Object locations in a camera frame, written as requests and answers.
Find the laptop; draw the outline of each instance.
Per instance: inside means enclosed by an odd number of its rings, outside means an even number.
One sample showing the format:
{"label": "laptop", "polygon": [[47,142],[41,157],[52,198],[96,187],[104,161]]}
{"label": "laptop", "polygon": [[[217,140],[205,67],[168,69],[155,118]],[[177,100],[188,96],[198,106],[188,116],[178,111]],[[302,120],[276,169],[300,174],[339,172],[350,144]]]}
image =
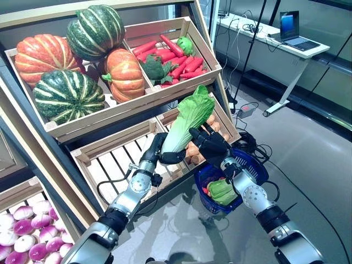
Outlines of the laptop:
{"label": "laptop", "polygon": [[299,36],[298,11],[280,12],[280,40],[282,43],[300,51],[307,51],[320,46],[319,43]]}

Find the gray floor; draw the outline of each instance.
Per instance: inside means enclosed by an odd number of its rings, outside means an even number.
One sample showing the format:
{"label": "gray floor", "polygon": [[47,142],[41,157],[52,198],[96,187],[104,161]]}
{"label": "gray floor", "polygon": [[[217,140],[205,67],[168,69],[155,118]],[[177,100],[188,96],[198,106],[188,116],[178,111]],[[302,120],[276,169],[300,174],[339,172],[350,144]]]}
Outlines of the gray floor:
{"label": "gray floor", "polygon": [[[232,83],[237,83],[238,74]],[[351,252],[351,143],[287,107],[268,118],[262,112],[270,106],[259,92],[246,86],[239,91],[239,104],[258,102],[247,131],[258,144],[273,148],[271,161],[311,198],[326,214]],[[238,121],[238,127],[244,125]],[[281,189],[279,205],[295,202],[288,216],[321,250],[327,262],[347,263],[331,227],[274,166],[267,163],[270,179]],[[264,185],[269,197],[275,196]],[[155,210],[129,226],[114,251],[114,263],[140,263],[152,256],[169,263],[276,263],[274,248],[255,217],[244,206],[227,216],[215,216],[204,209],[193,178],[159,199]]]}

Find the laptop screen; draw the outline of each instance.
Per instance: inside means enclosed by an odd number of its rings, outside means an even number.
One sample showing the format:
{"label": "laptop screen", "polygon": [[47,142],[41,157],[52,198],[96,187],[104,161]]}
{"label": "laptop screen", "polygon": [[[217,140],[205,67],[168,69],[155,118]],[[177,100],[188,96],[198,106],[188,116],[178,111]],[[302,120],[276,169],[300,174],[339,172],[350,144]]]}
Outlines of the laptop screen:
{"label": "laptop screen", "polygon": [[280,12],[280,38],[282,41],[299,37],[299,12]]}

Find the red onion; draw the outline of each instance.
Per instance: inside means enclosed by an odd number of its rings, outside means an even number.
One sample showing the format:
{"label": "red onion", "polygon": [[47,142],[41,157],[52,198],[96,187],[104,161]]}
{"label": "red onion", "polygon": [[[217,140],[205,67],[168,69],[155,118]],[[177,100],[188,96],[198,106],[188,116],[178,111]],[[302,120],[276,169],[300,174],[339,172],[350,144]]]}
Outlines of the red onion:
{"label": "red onion", "polygon": [[60,264],[61,259],[62,258],[59,252],[54,252],[54,253],[51,253],[49,257],[45,259],[44,264]]}
{"label": "red onion", "polygon": [[53,218],[55,221],[58,221],[58,220],[59,220],[59,218],[58,218],[58,216],[57,216],[57,214],[56,214],[56,212],[55,212],[54,207],[51,207],[51,208],[49,209],[49,216],[50,216],[51,218]]}
{"label": "red onion", "polygon": [[21,253],[21,252],[27,252],[30,250],[34,245],[35,245],[35,238],[32,235],[23,235],[19,239],[16,240],[14,249],[15,251]]}
{"label": "red onion", "polygon": [[47,254],[48,251],[45,249],[45,243],[36,244],[29,250],[29,258],[31,260],[42,260]]}
{"label": "red onion", "polygon": [[27,261],[27,253],[22,252],[18,253],[13,251],[8,257],[5,259],[5,264],[24,264]]}
{"label": "red onion", "polygon": [[31,206],[22,205],[17,208],[17,210],[13,213],[13,218],[16,220],[22,220],[29,218],[33,215],[33,209]]}
{"label": "red onion", "polygon": [[38,214],[32,219],[32,227],[39,229],[50,225],[51,217],[47,214]]}
{"label": "red onion", "polygon": [[0,215],[0,232],[13,228],[13,225],[15,223],[16,221],[13,218],[12,214],[6,213]]}
{"label": "red onion", "polygon": [[49,213],[51,207],[52,206],[49,201],[40,201],[33,205],[33,212],[36,215],[43,215],[45,213]]}
{"label": "red onion", "polygon": [[59,230],[59,231],[66,231],[65,224],[64,224],[64,222],[63,222],[61,219],[59,219],[58,221],[56,221],[54,225],[55,225],[55,227],[57,228],[57,230]]}
{"label": "red onion", "polygon": [[10,246],[0,246],[0,261],[6,259],[6,257],[10,255],[11,250]]}
{"label": "red onion", "polygon": [[73,247],[73,244],[70,244],[70,243],[66,243],[66,244],[63,244],[61,247],[60,247],[60,256],[61,257],[64,257],[66,256],[67,252],[70,251],[70,249]]}
{"label": "red onion", "polygon": [[65,242],[62,241],[61,237],[55,236],[46,243],[46,250],[49,252],[58,251],[63,244],[65,244]]}
{"label": "red onion", "polygon": [[13,230],[16,235],[28,235],[33,231],[30,219],[22,219],[18,221],[14,226]]}
{"label": "red onion", "polygon": [[53,225],[48,225],[44,227],[39,234],[40,242],[48,241],[54,237],[56,237],[58,230]]}
{"label": "red onion", "polygon": [[73,243],[71,236],[66,232],[62,232],[61,238],[62,238],[62,241],[64,241],[65,243]]}
{"label": "red onion", "polygon": [[0,233],[0,245],[12,246],[15,244],[18,236],[12,230],[6,230]]}

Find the pumpkin stem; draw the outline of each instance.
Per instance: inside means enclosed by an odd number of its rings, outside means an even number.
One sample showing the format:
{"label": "pumpkin stem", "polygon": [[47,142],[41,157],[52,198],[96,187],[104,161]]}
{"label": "pumpkin stem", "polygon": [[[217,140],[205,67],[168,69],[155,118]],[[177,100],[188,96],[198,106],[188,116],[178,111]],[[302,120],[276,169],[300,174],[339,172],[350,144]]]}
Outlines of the pumpkin stem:
{"label": "pumpkin stem", "polygon": [[111,79],[111,74],[110,73],[108,73],[108,74],[103,74],[103,75],[101,75],[101,78],[103,78],[105,81],[110,81],[110,82],[112,82],[112,79]]}

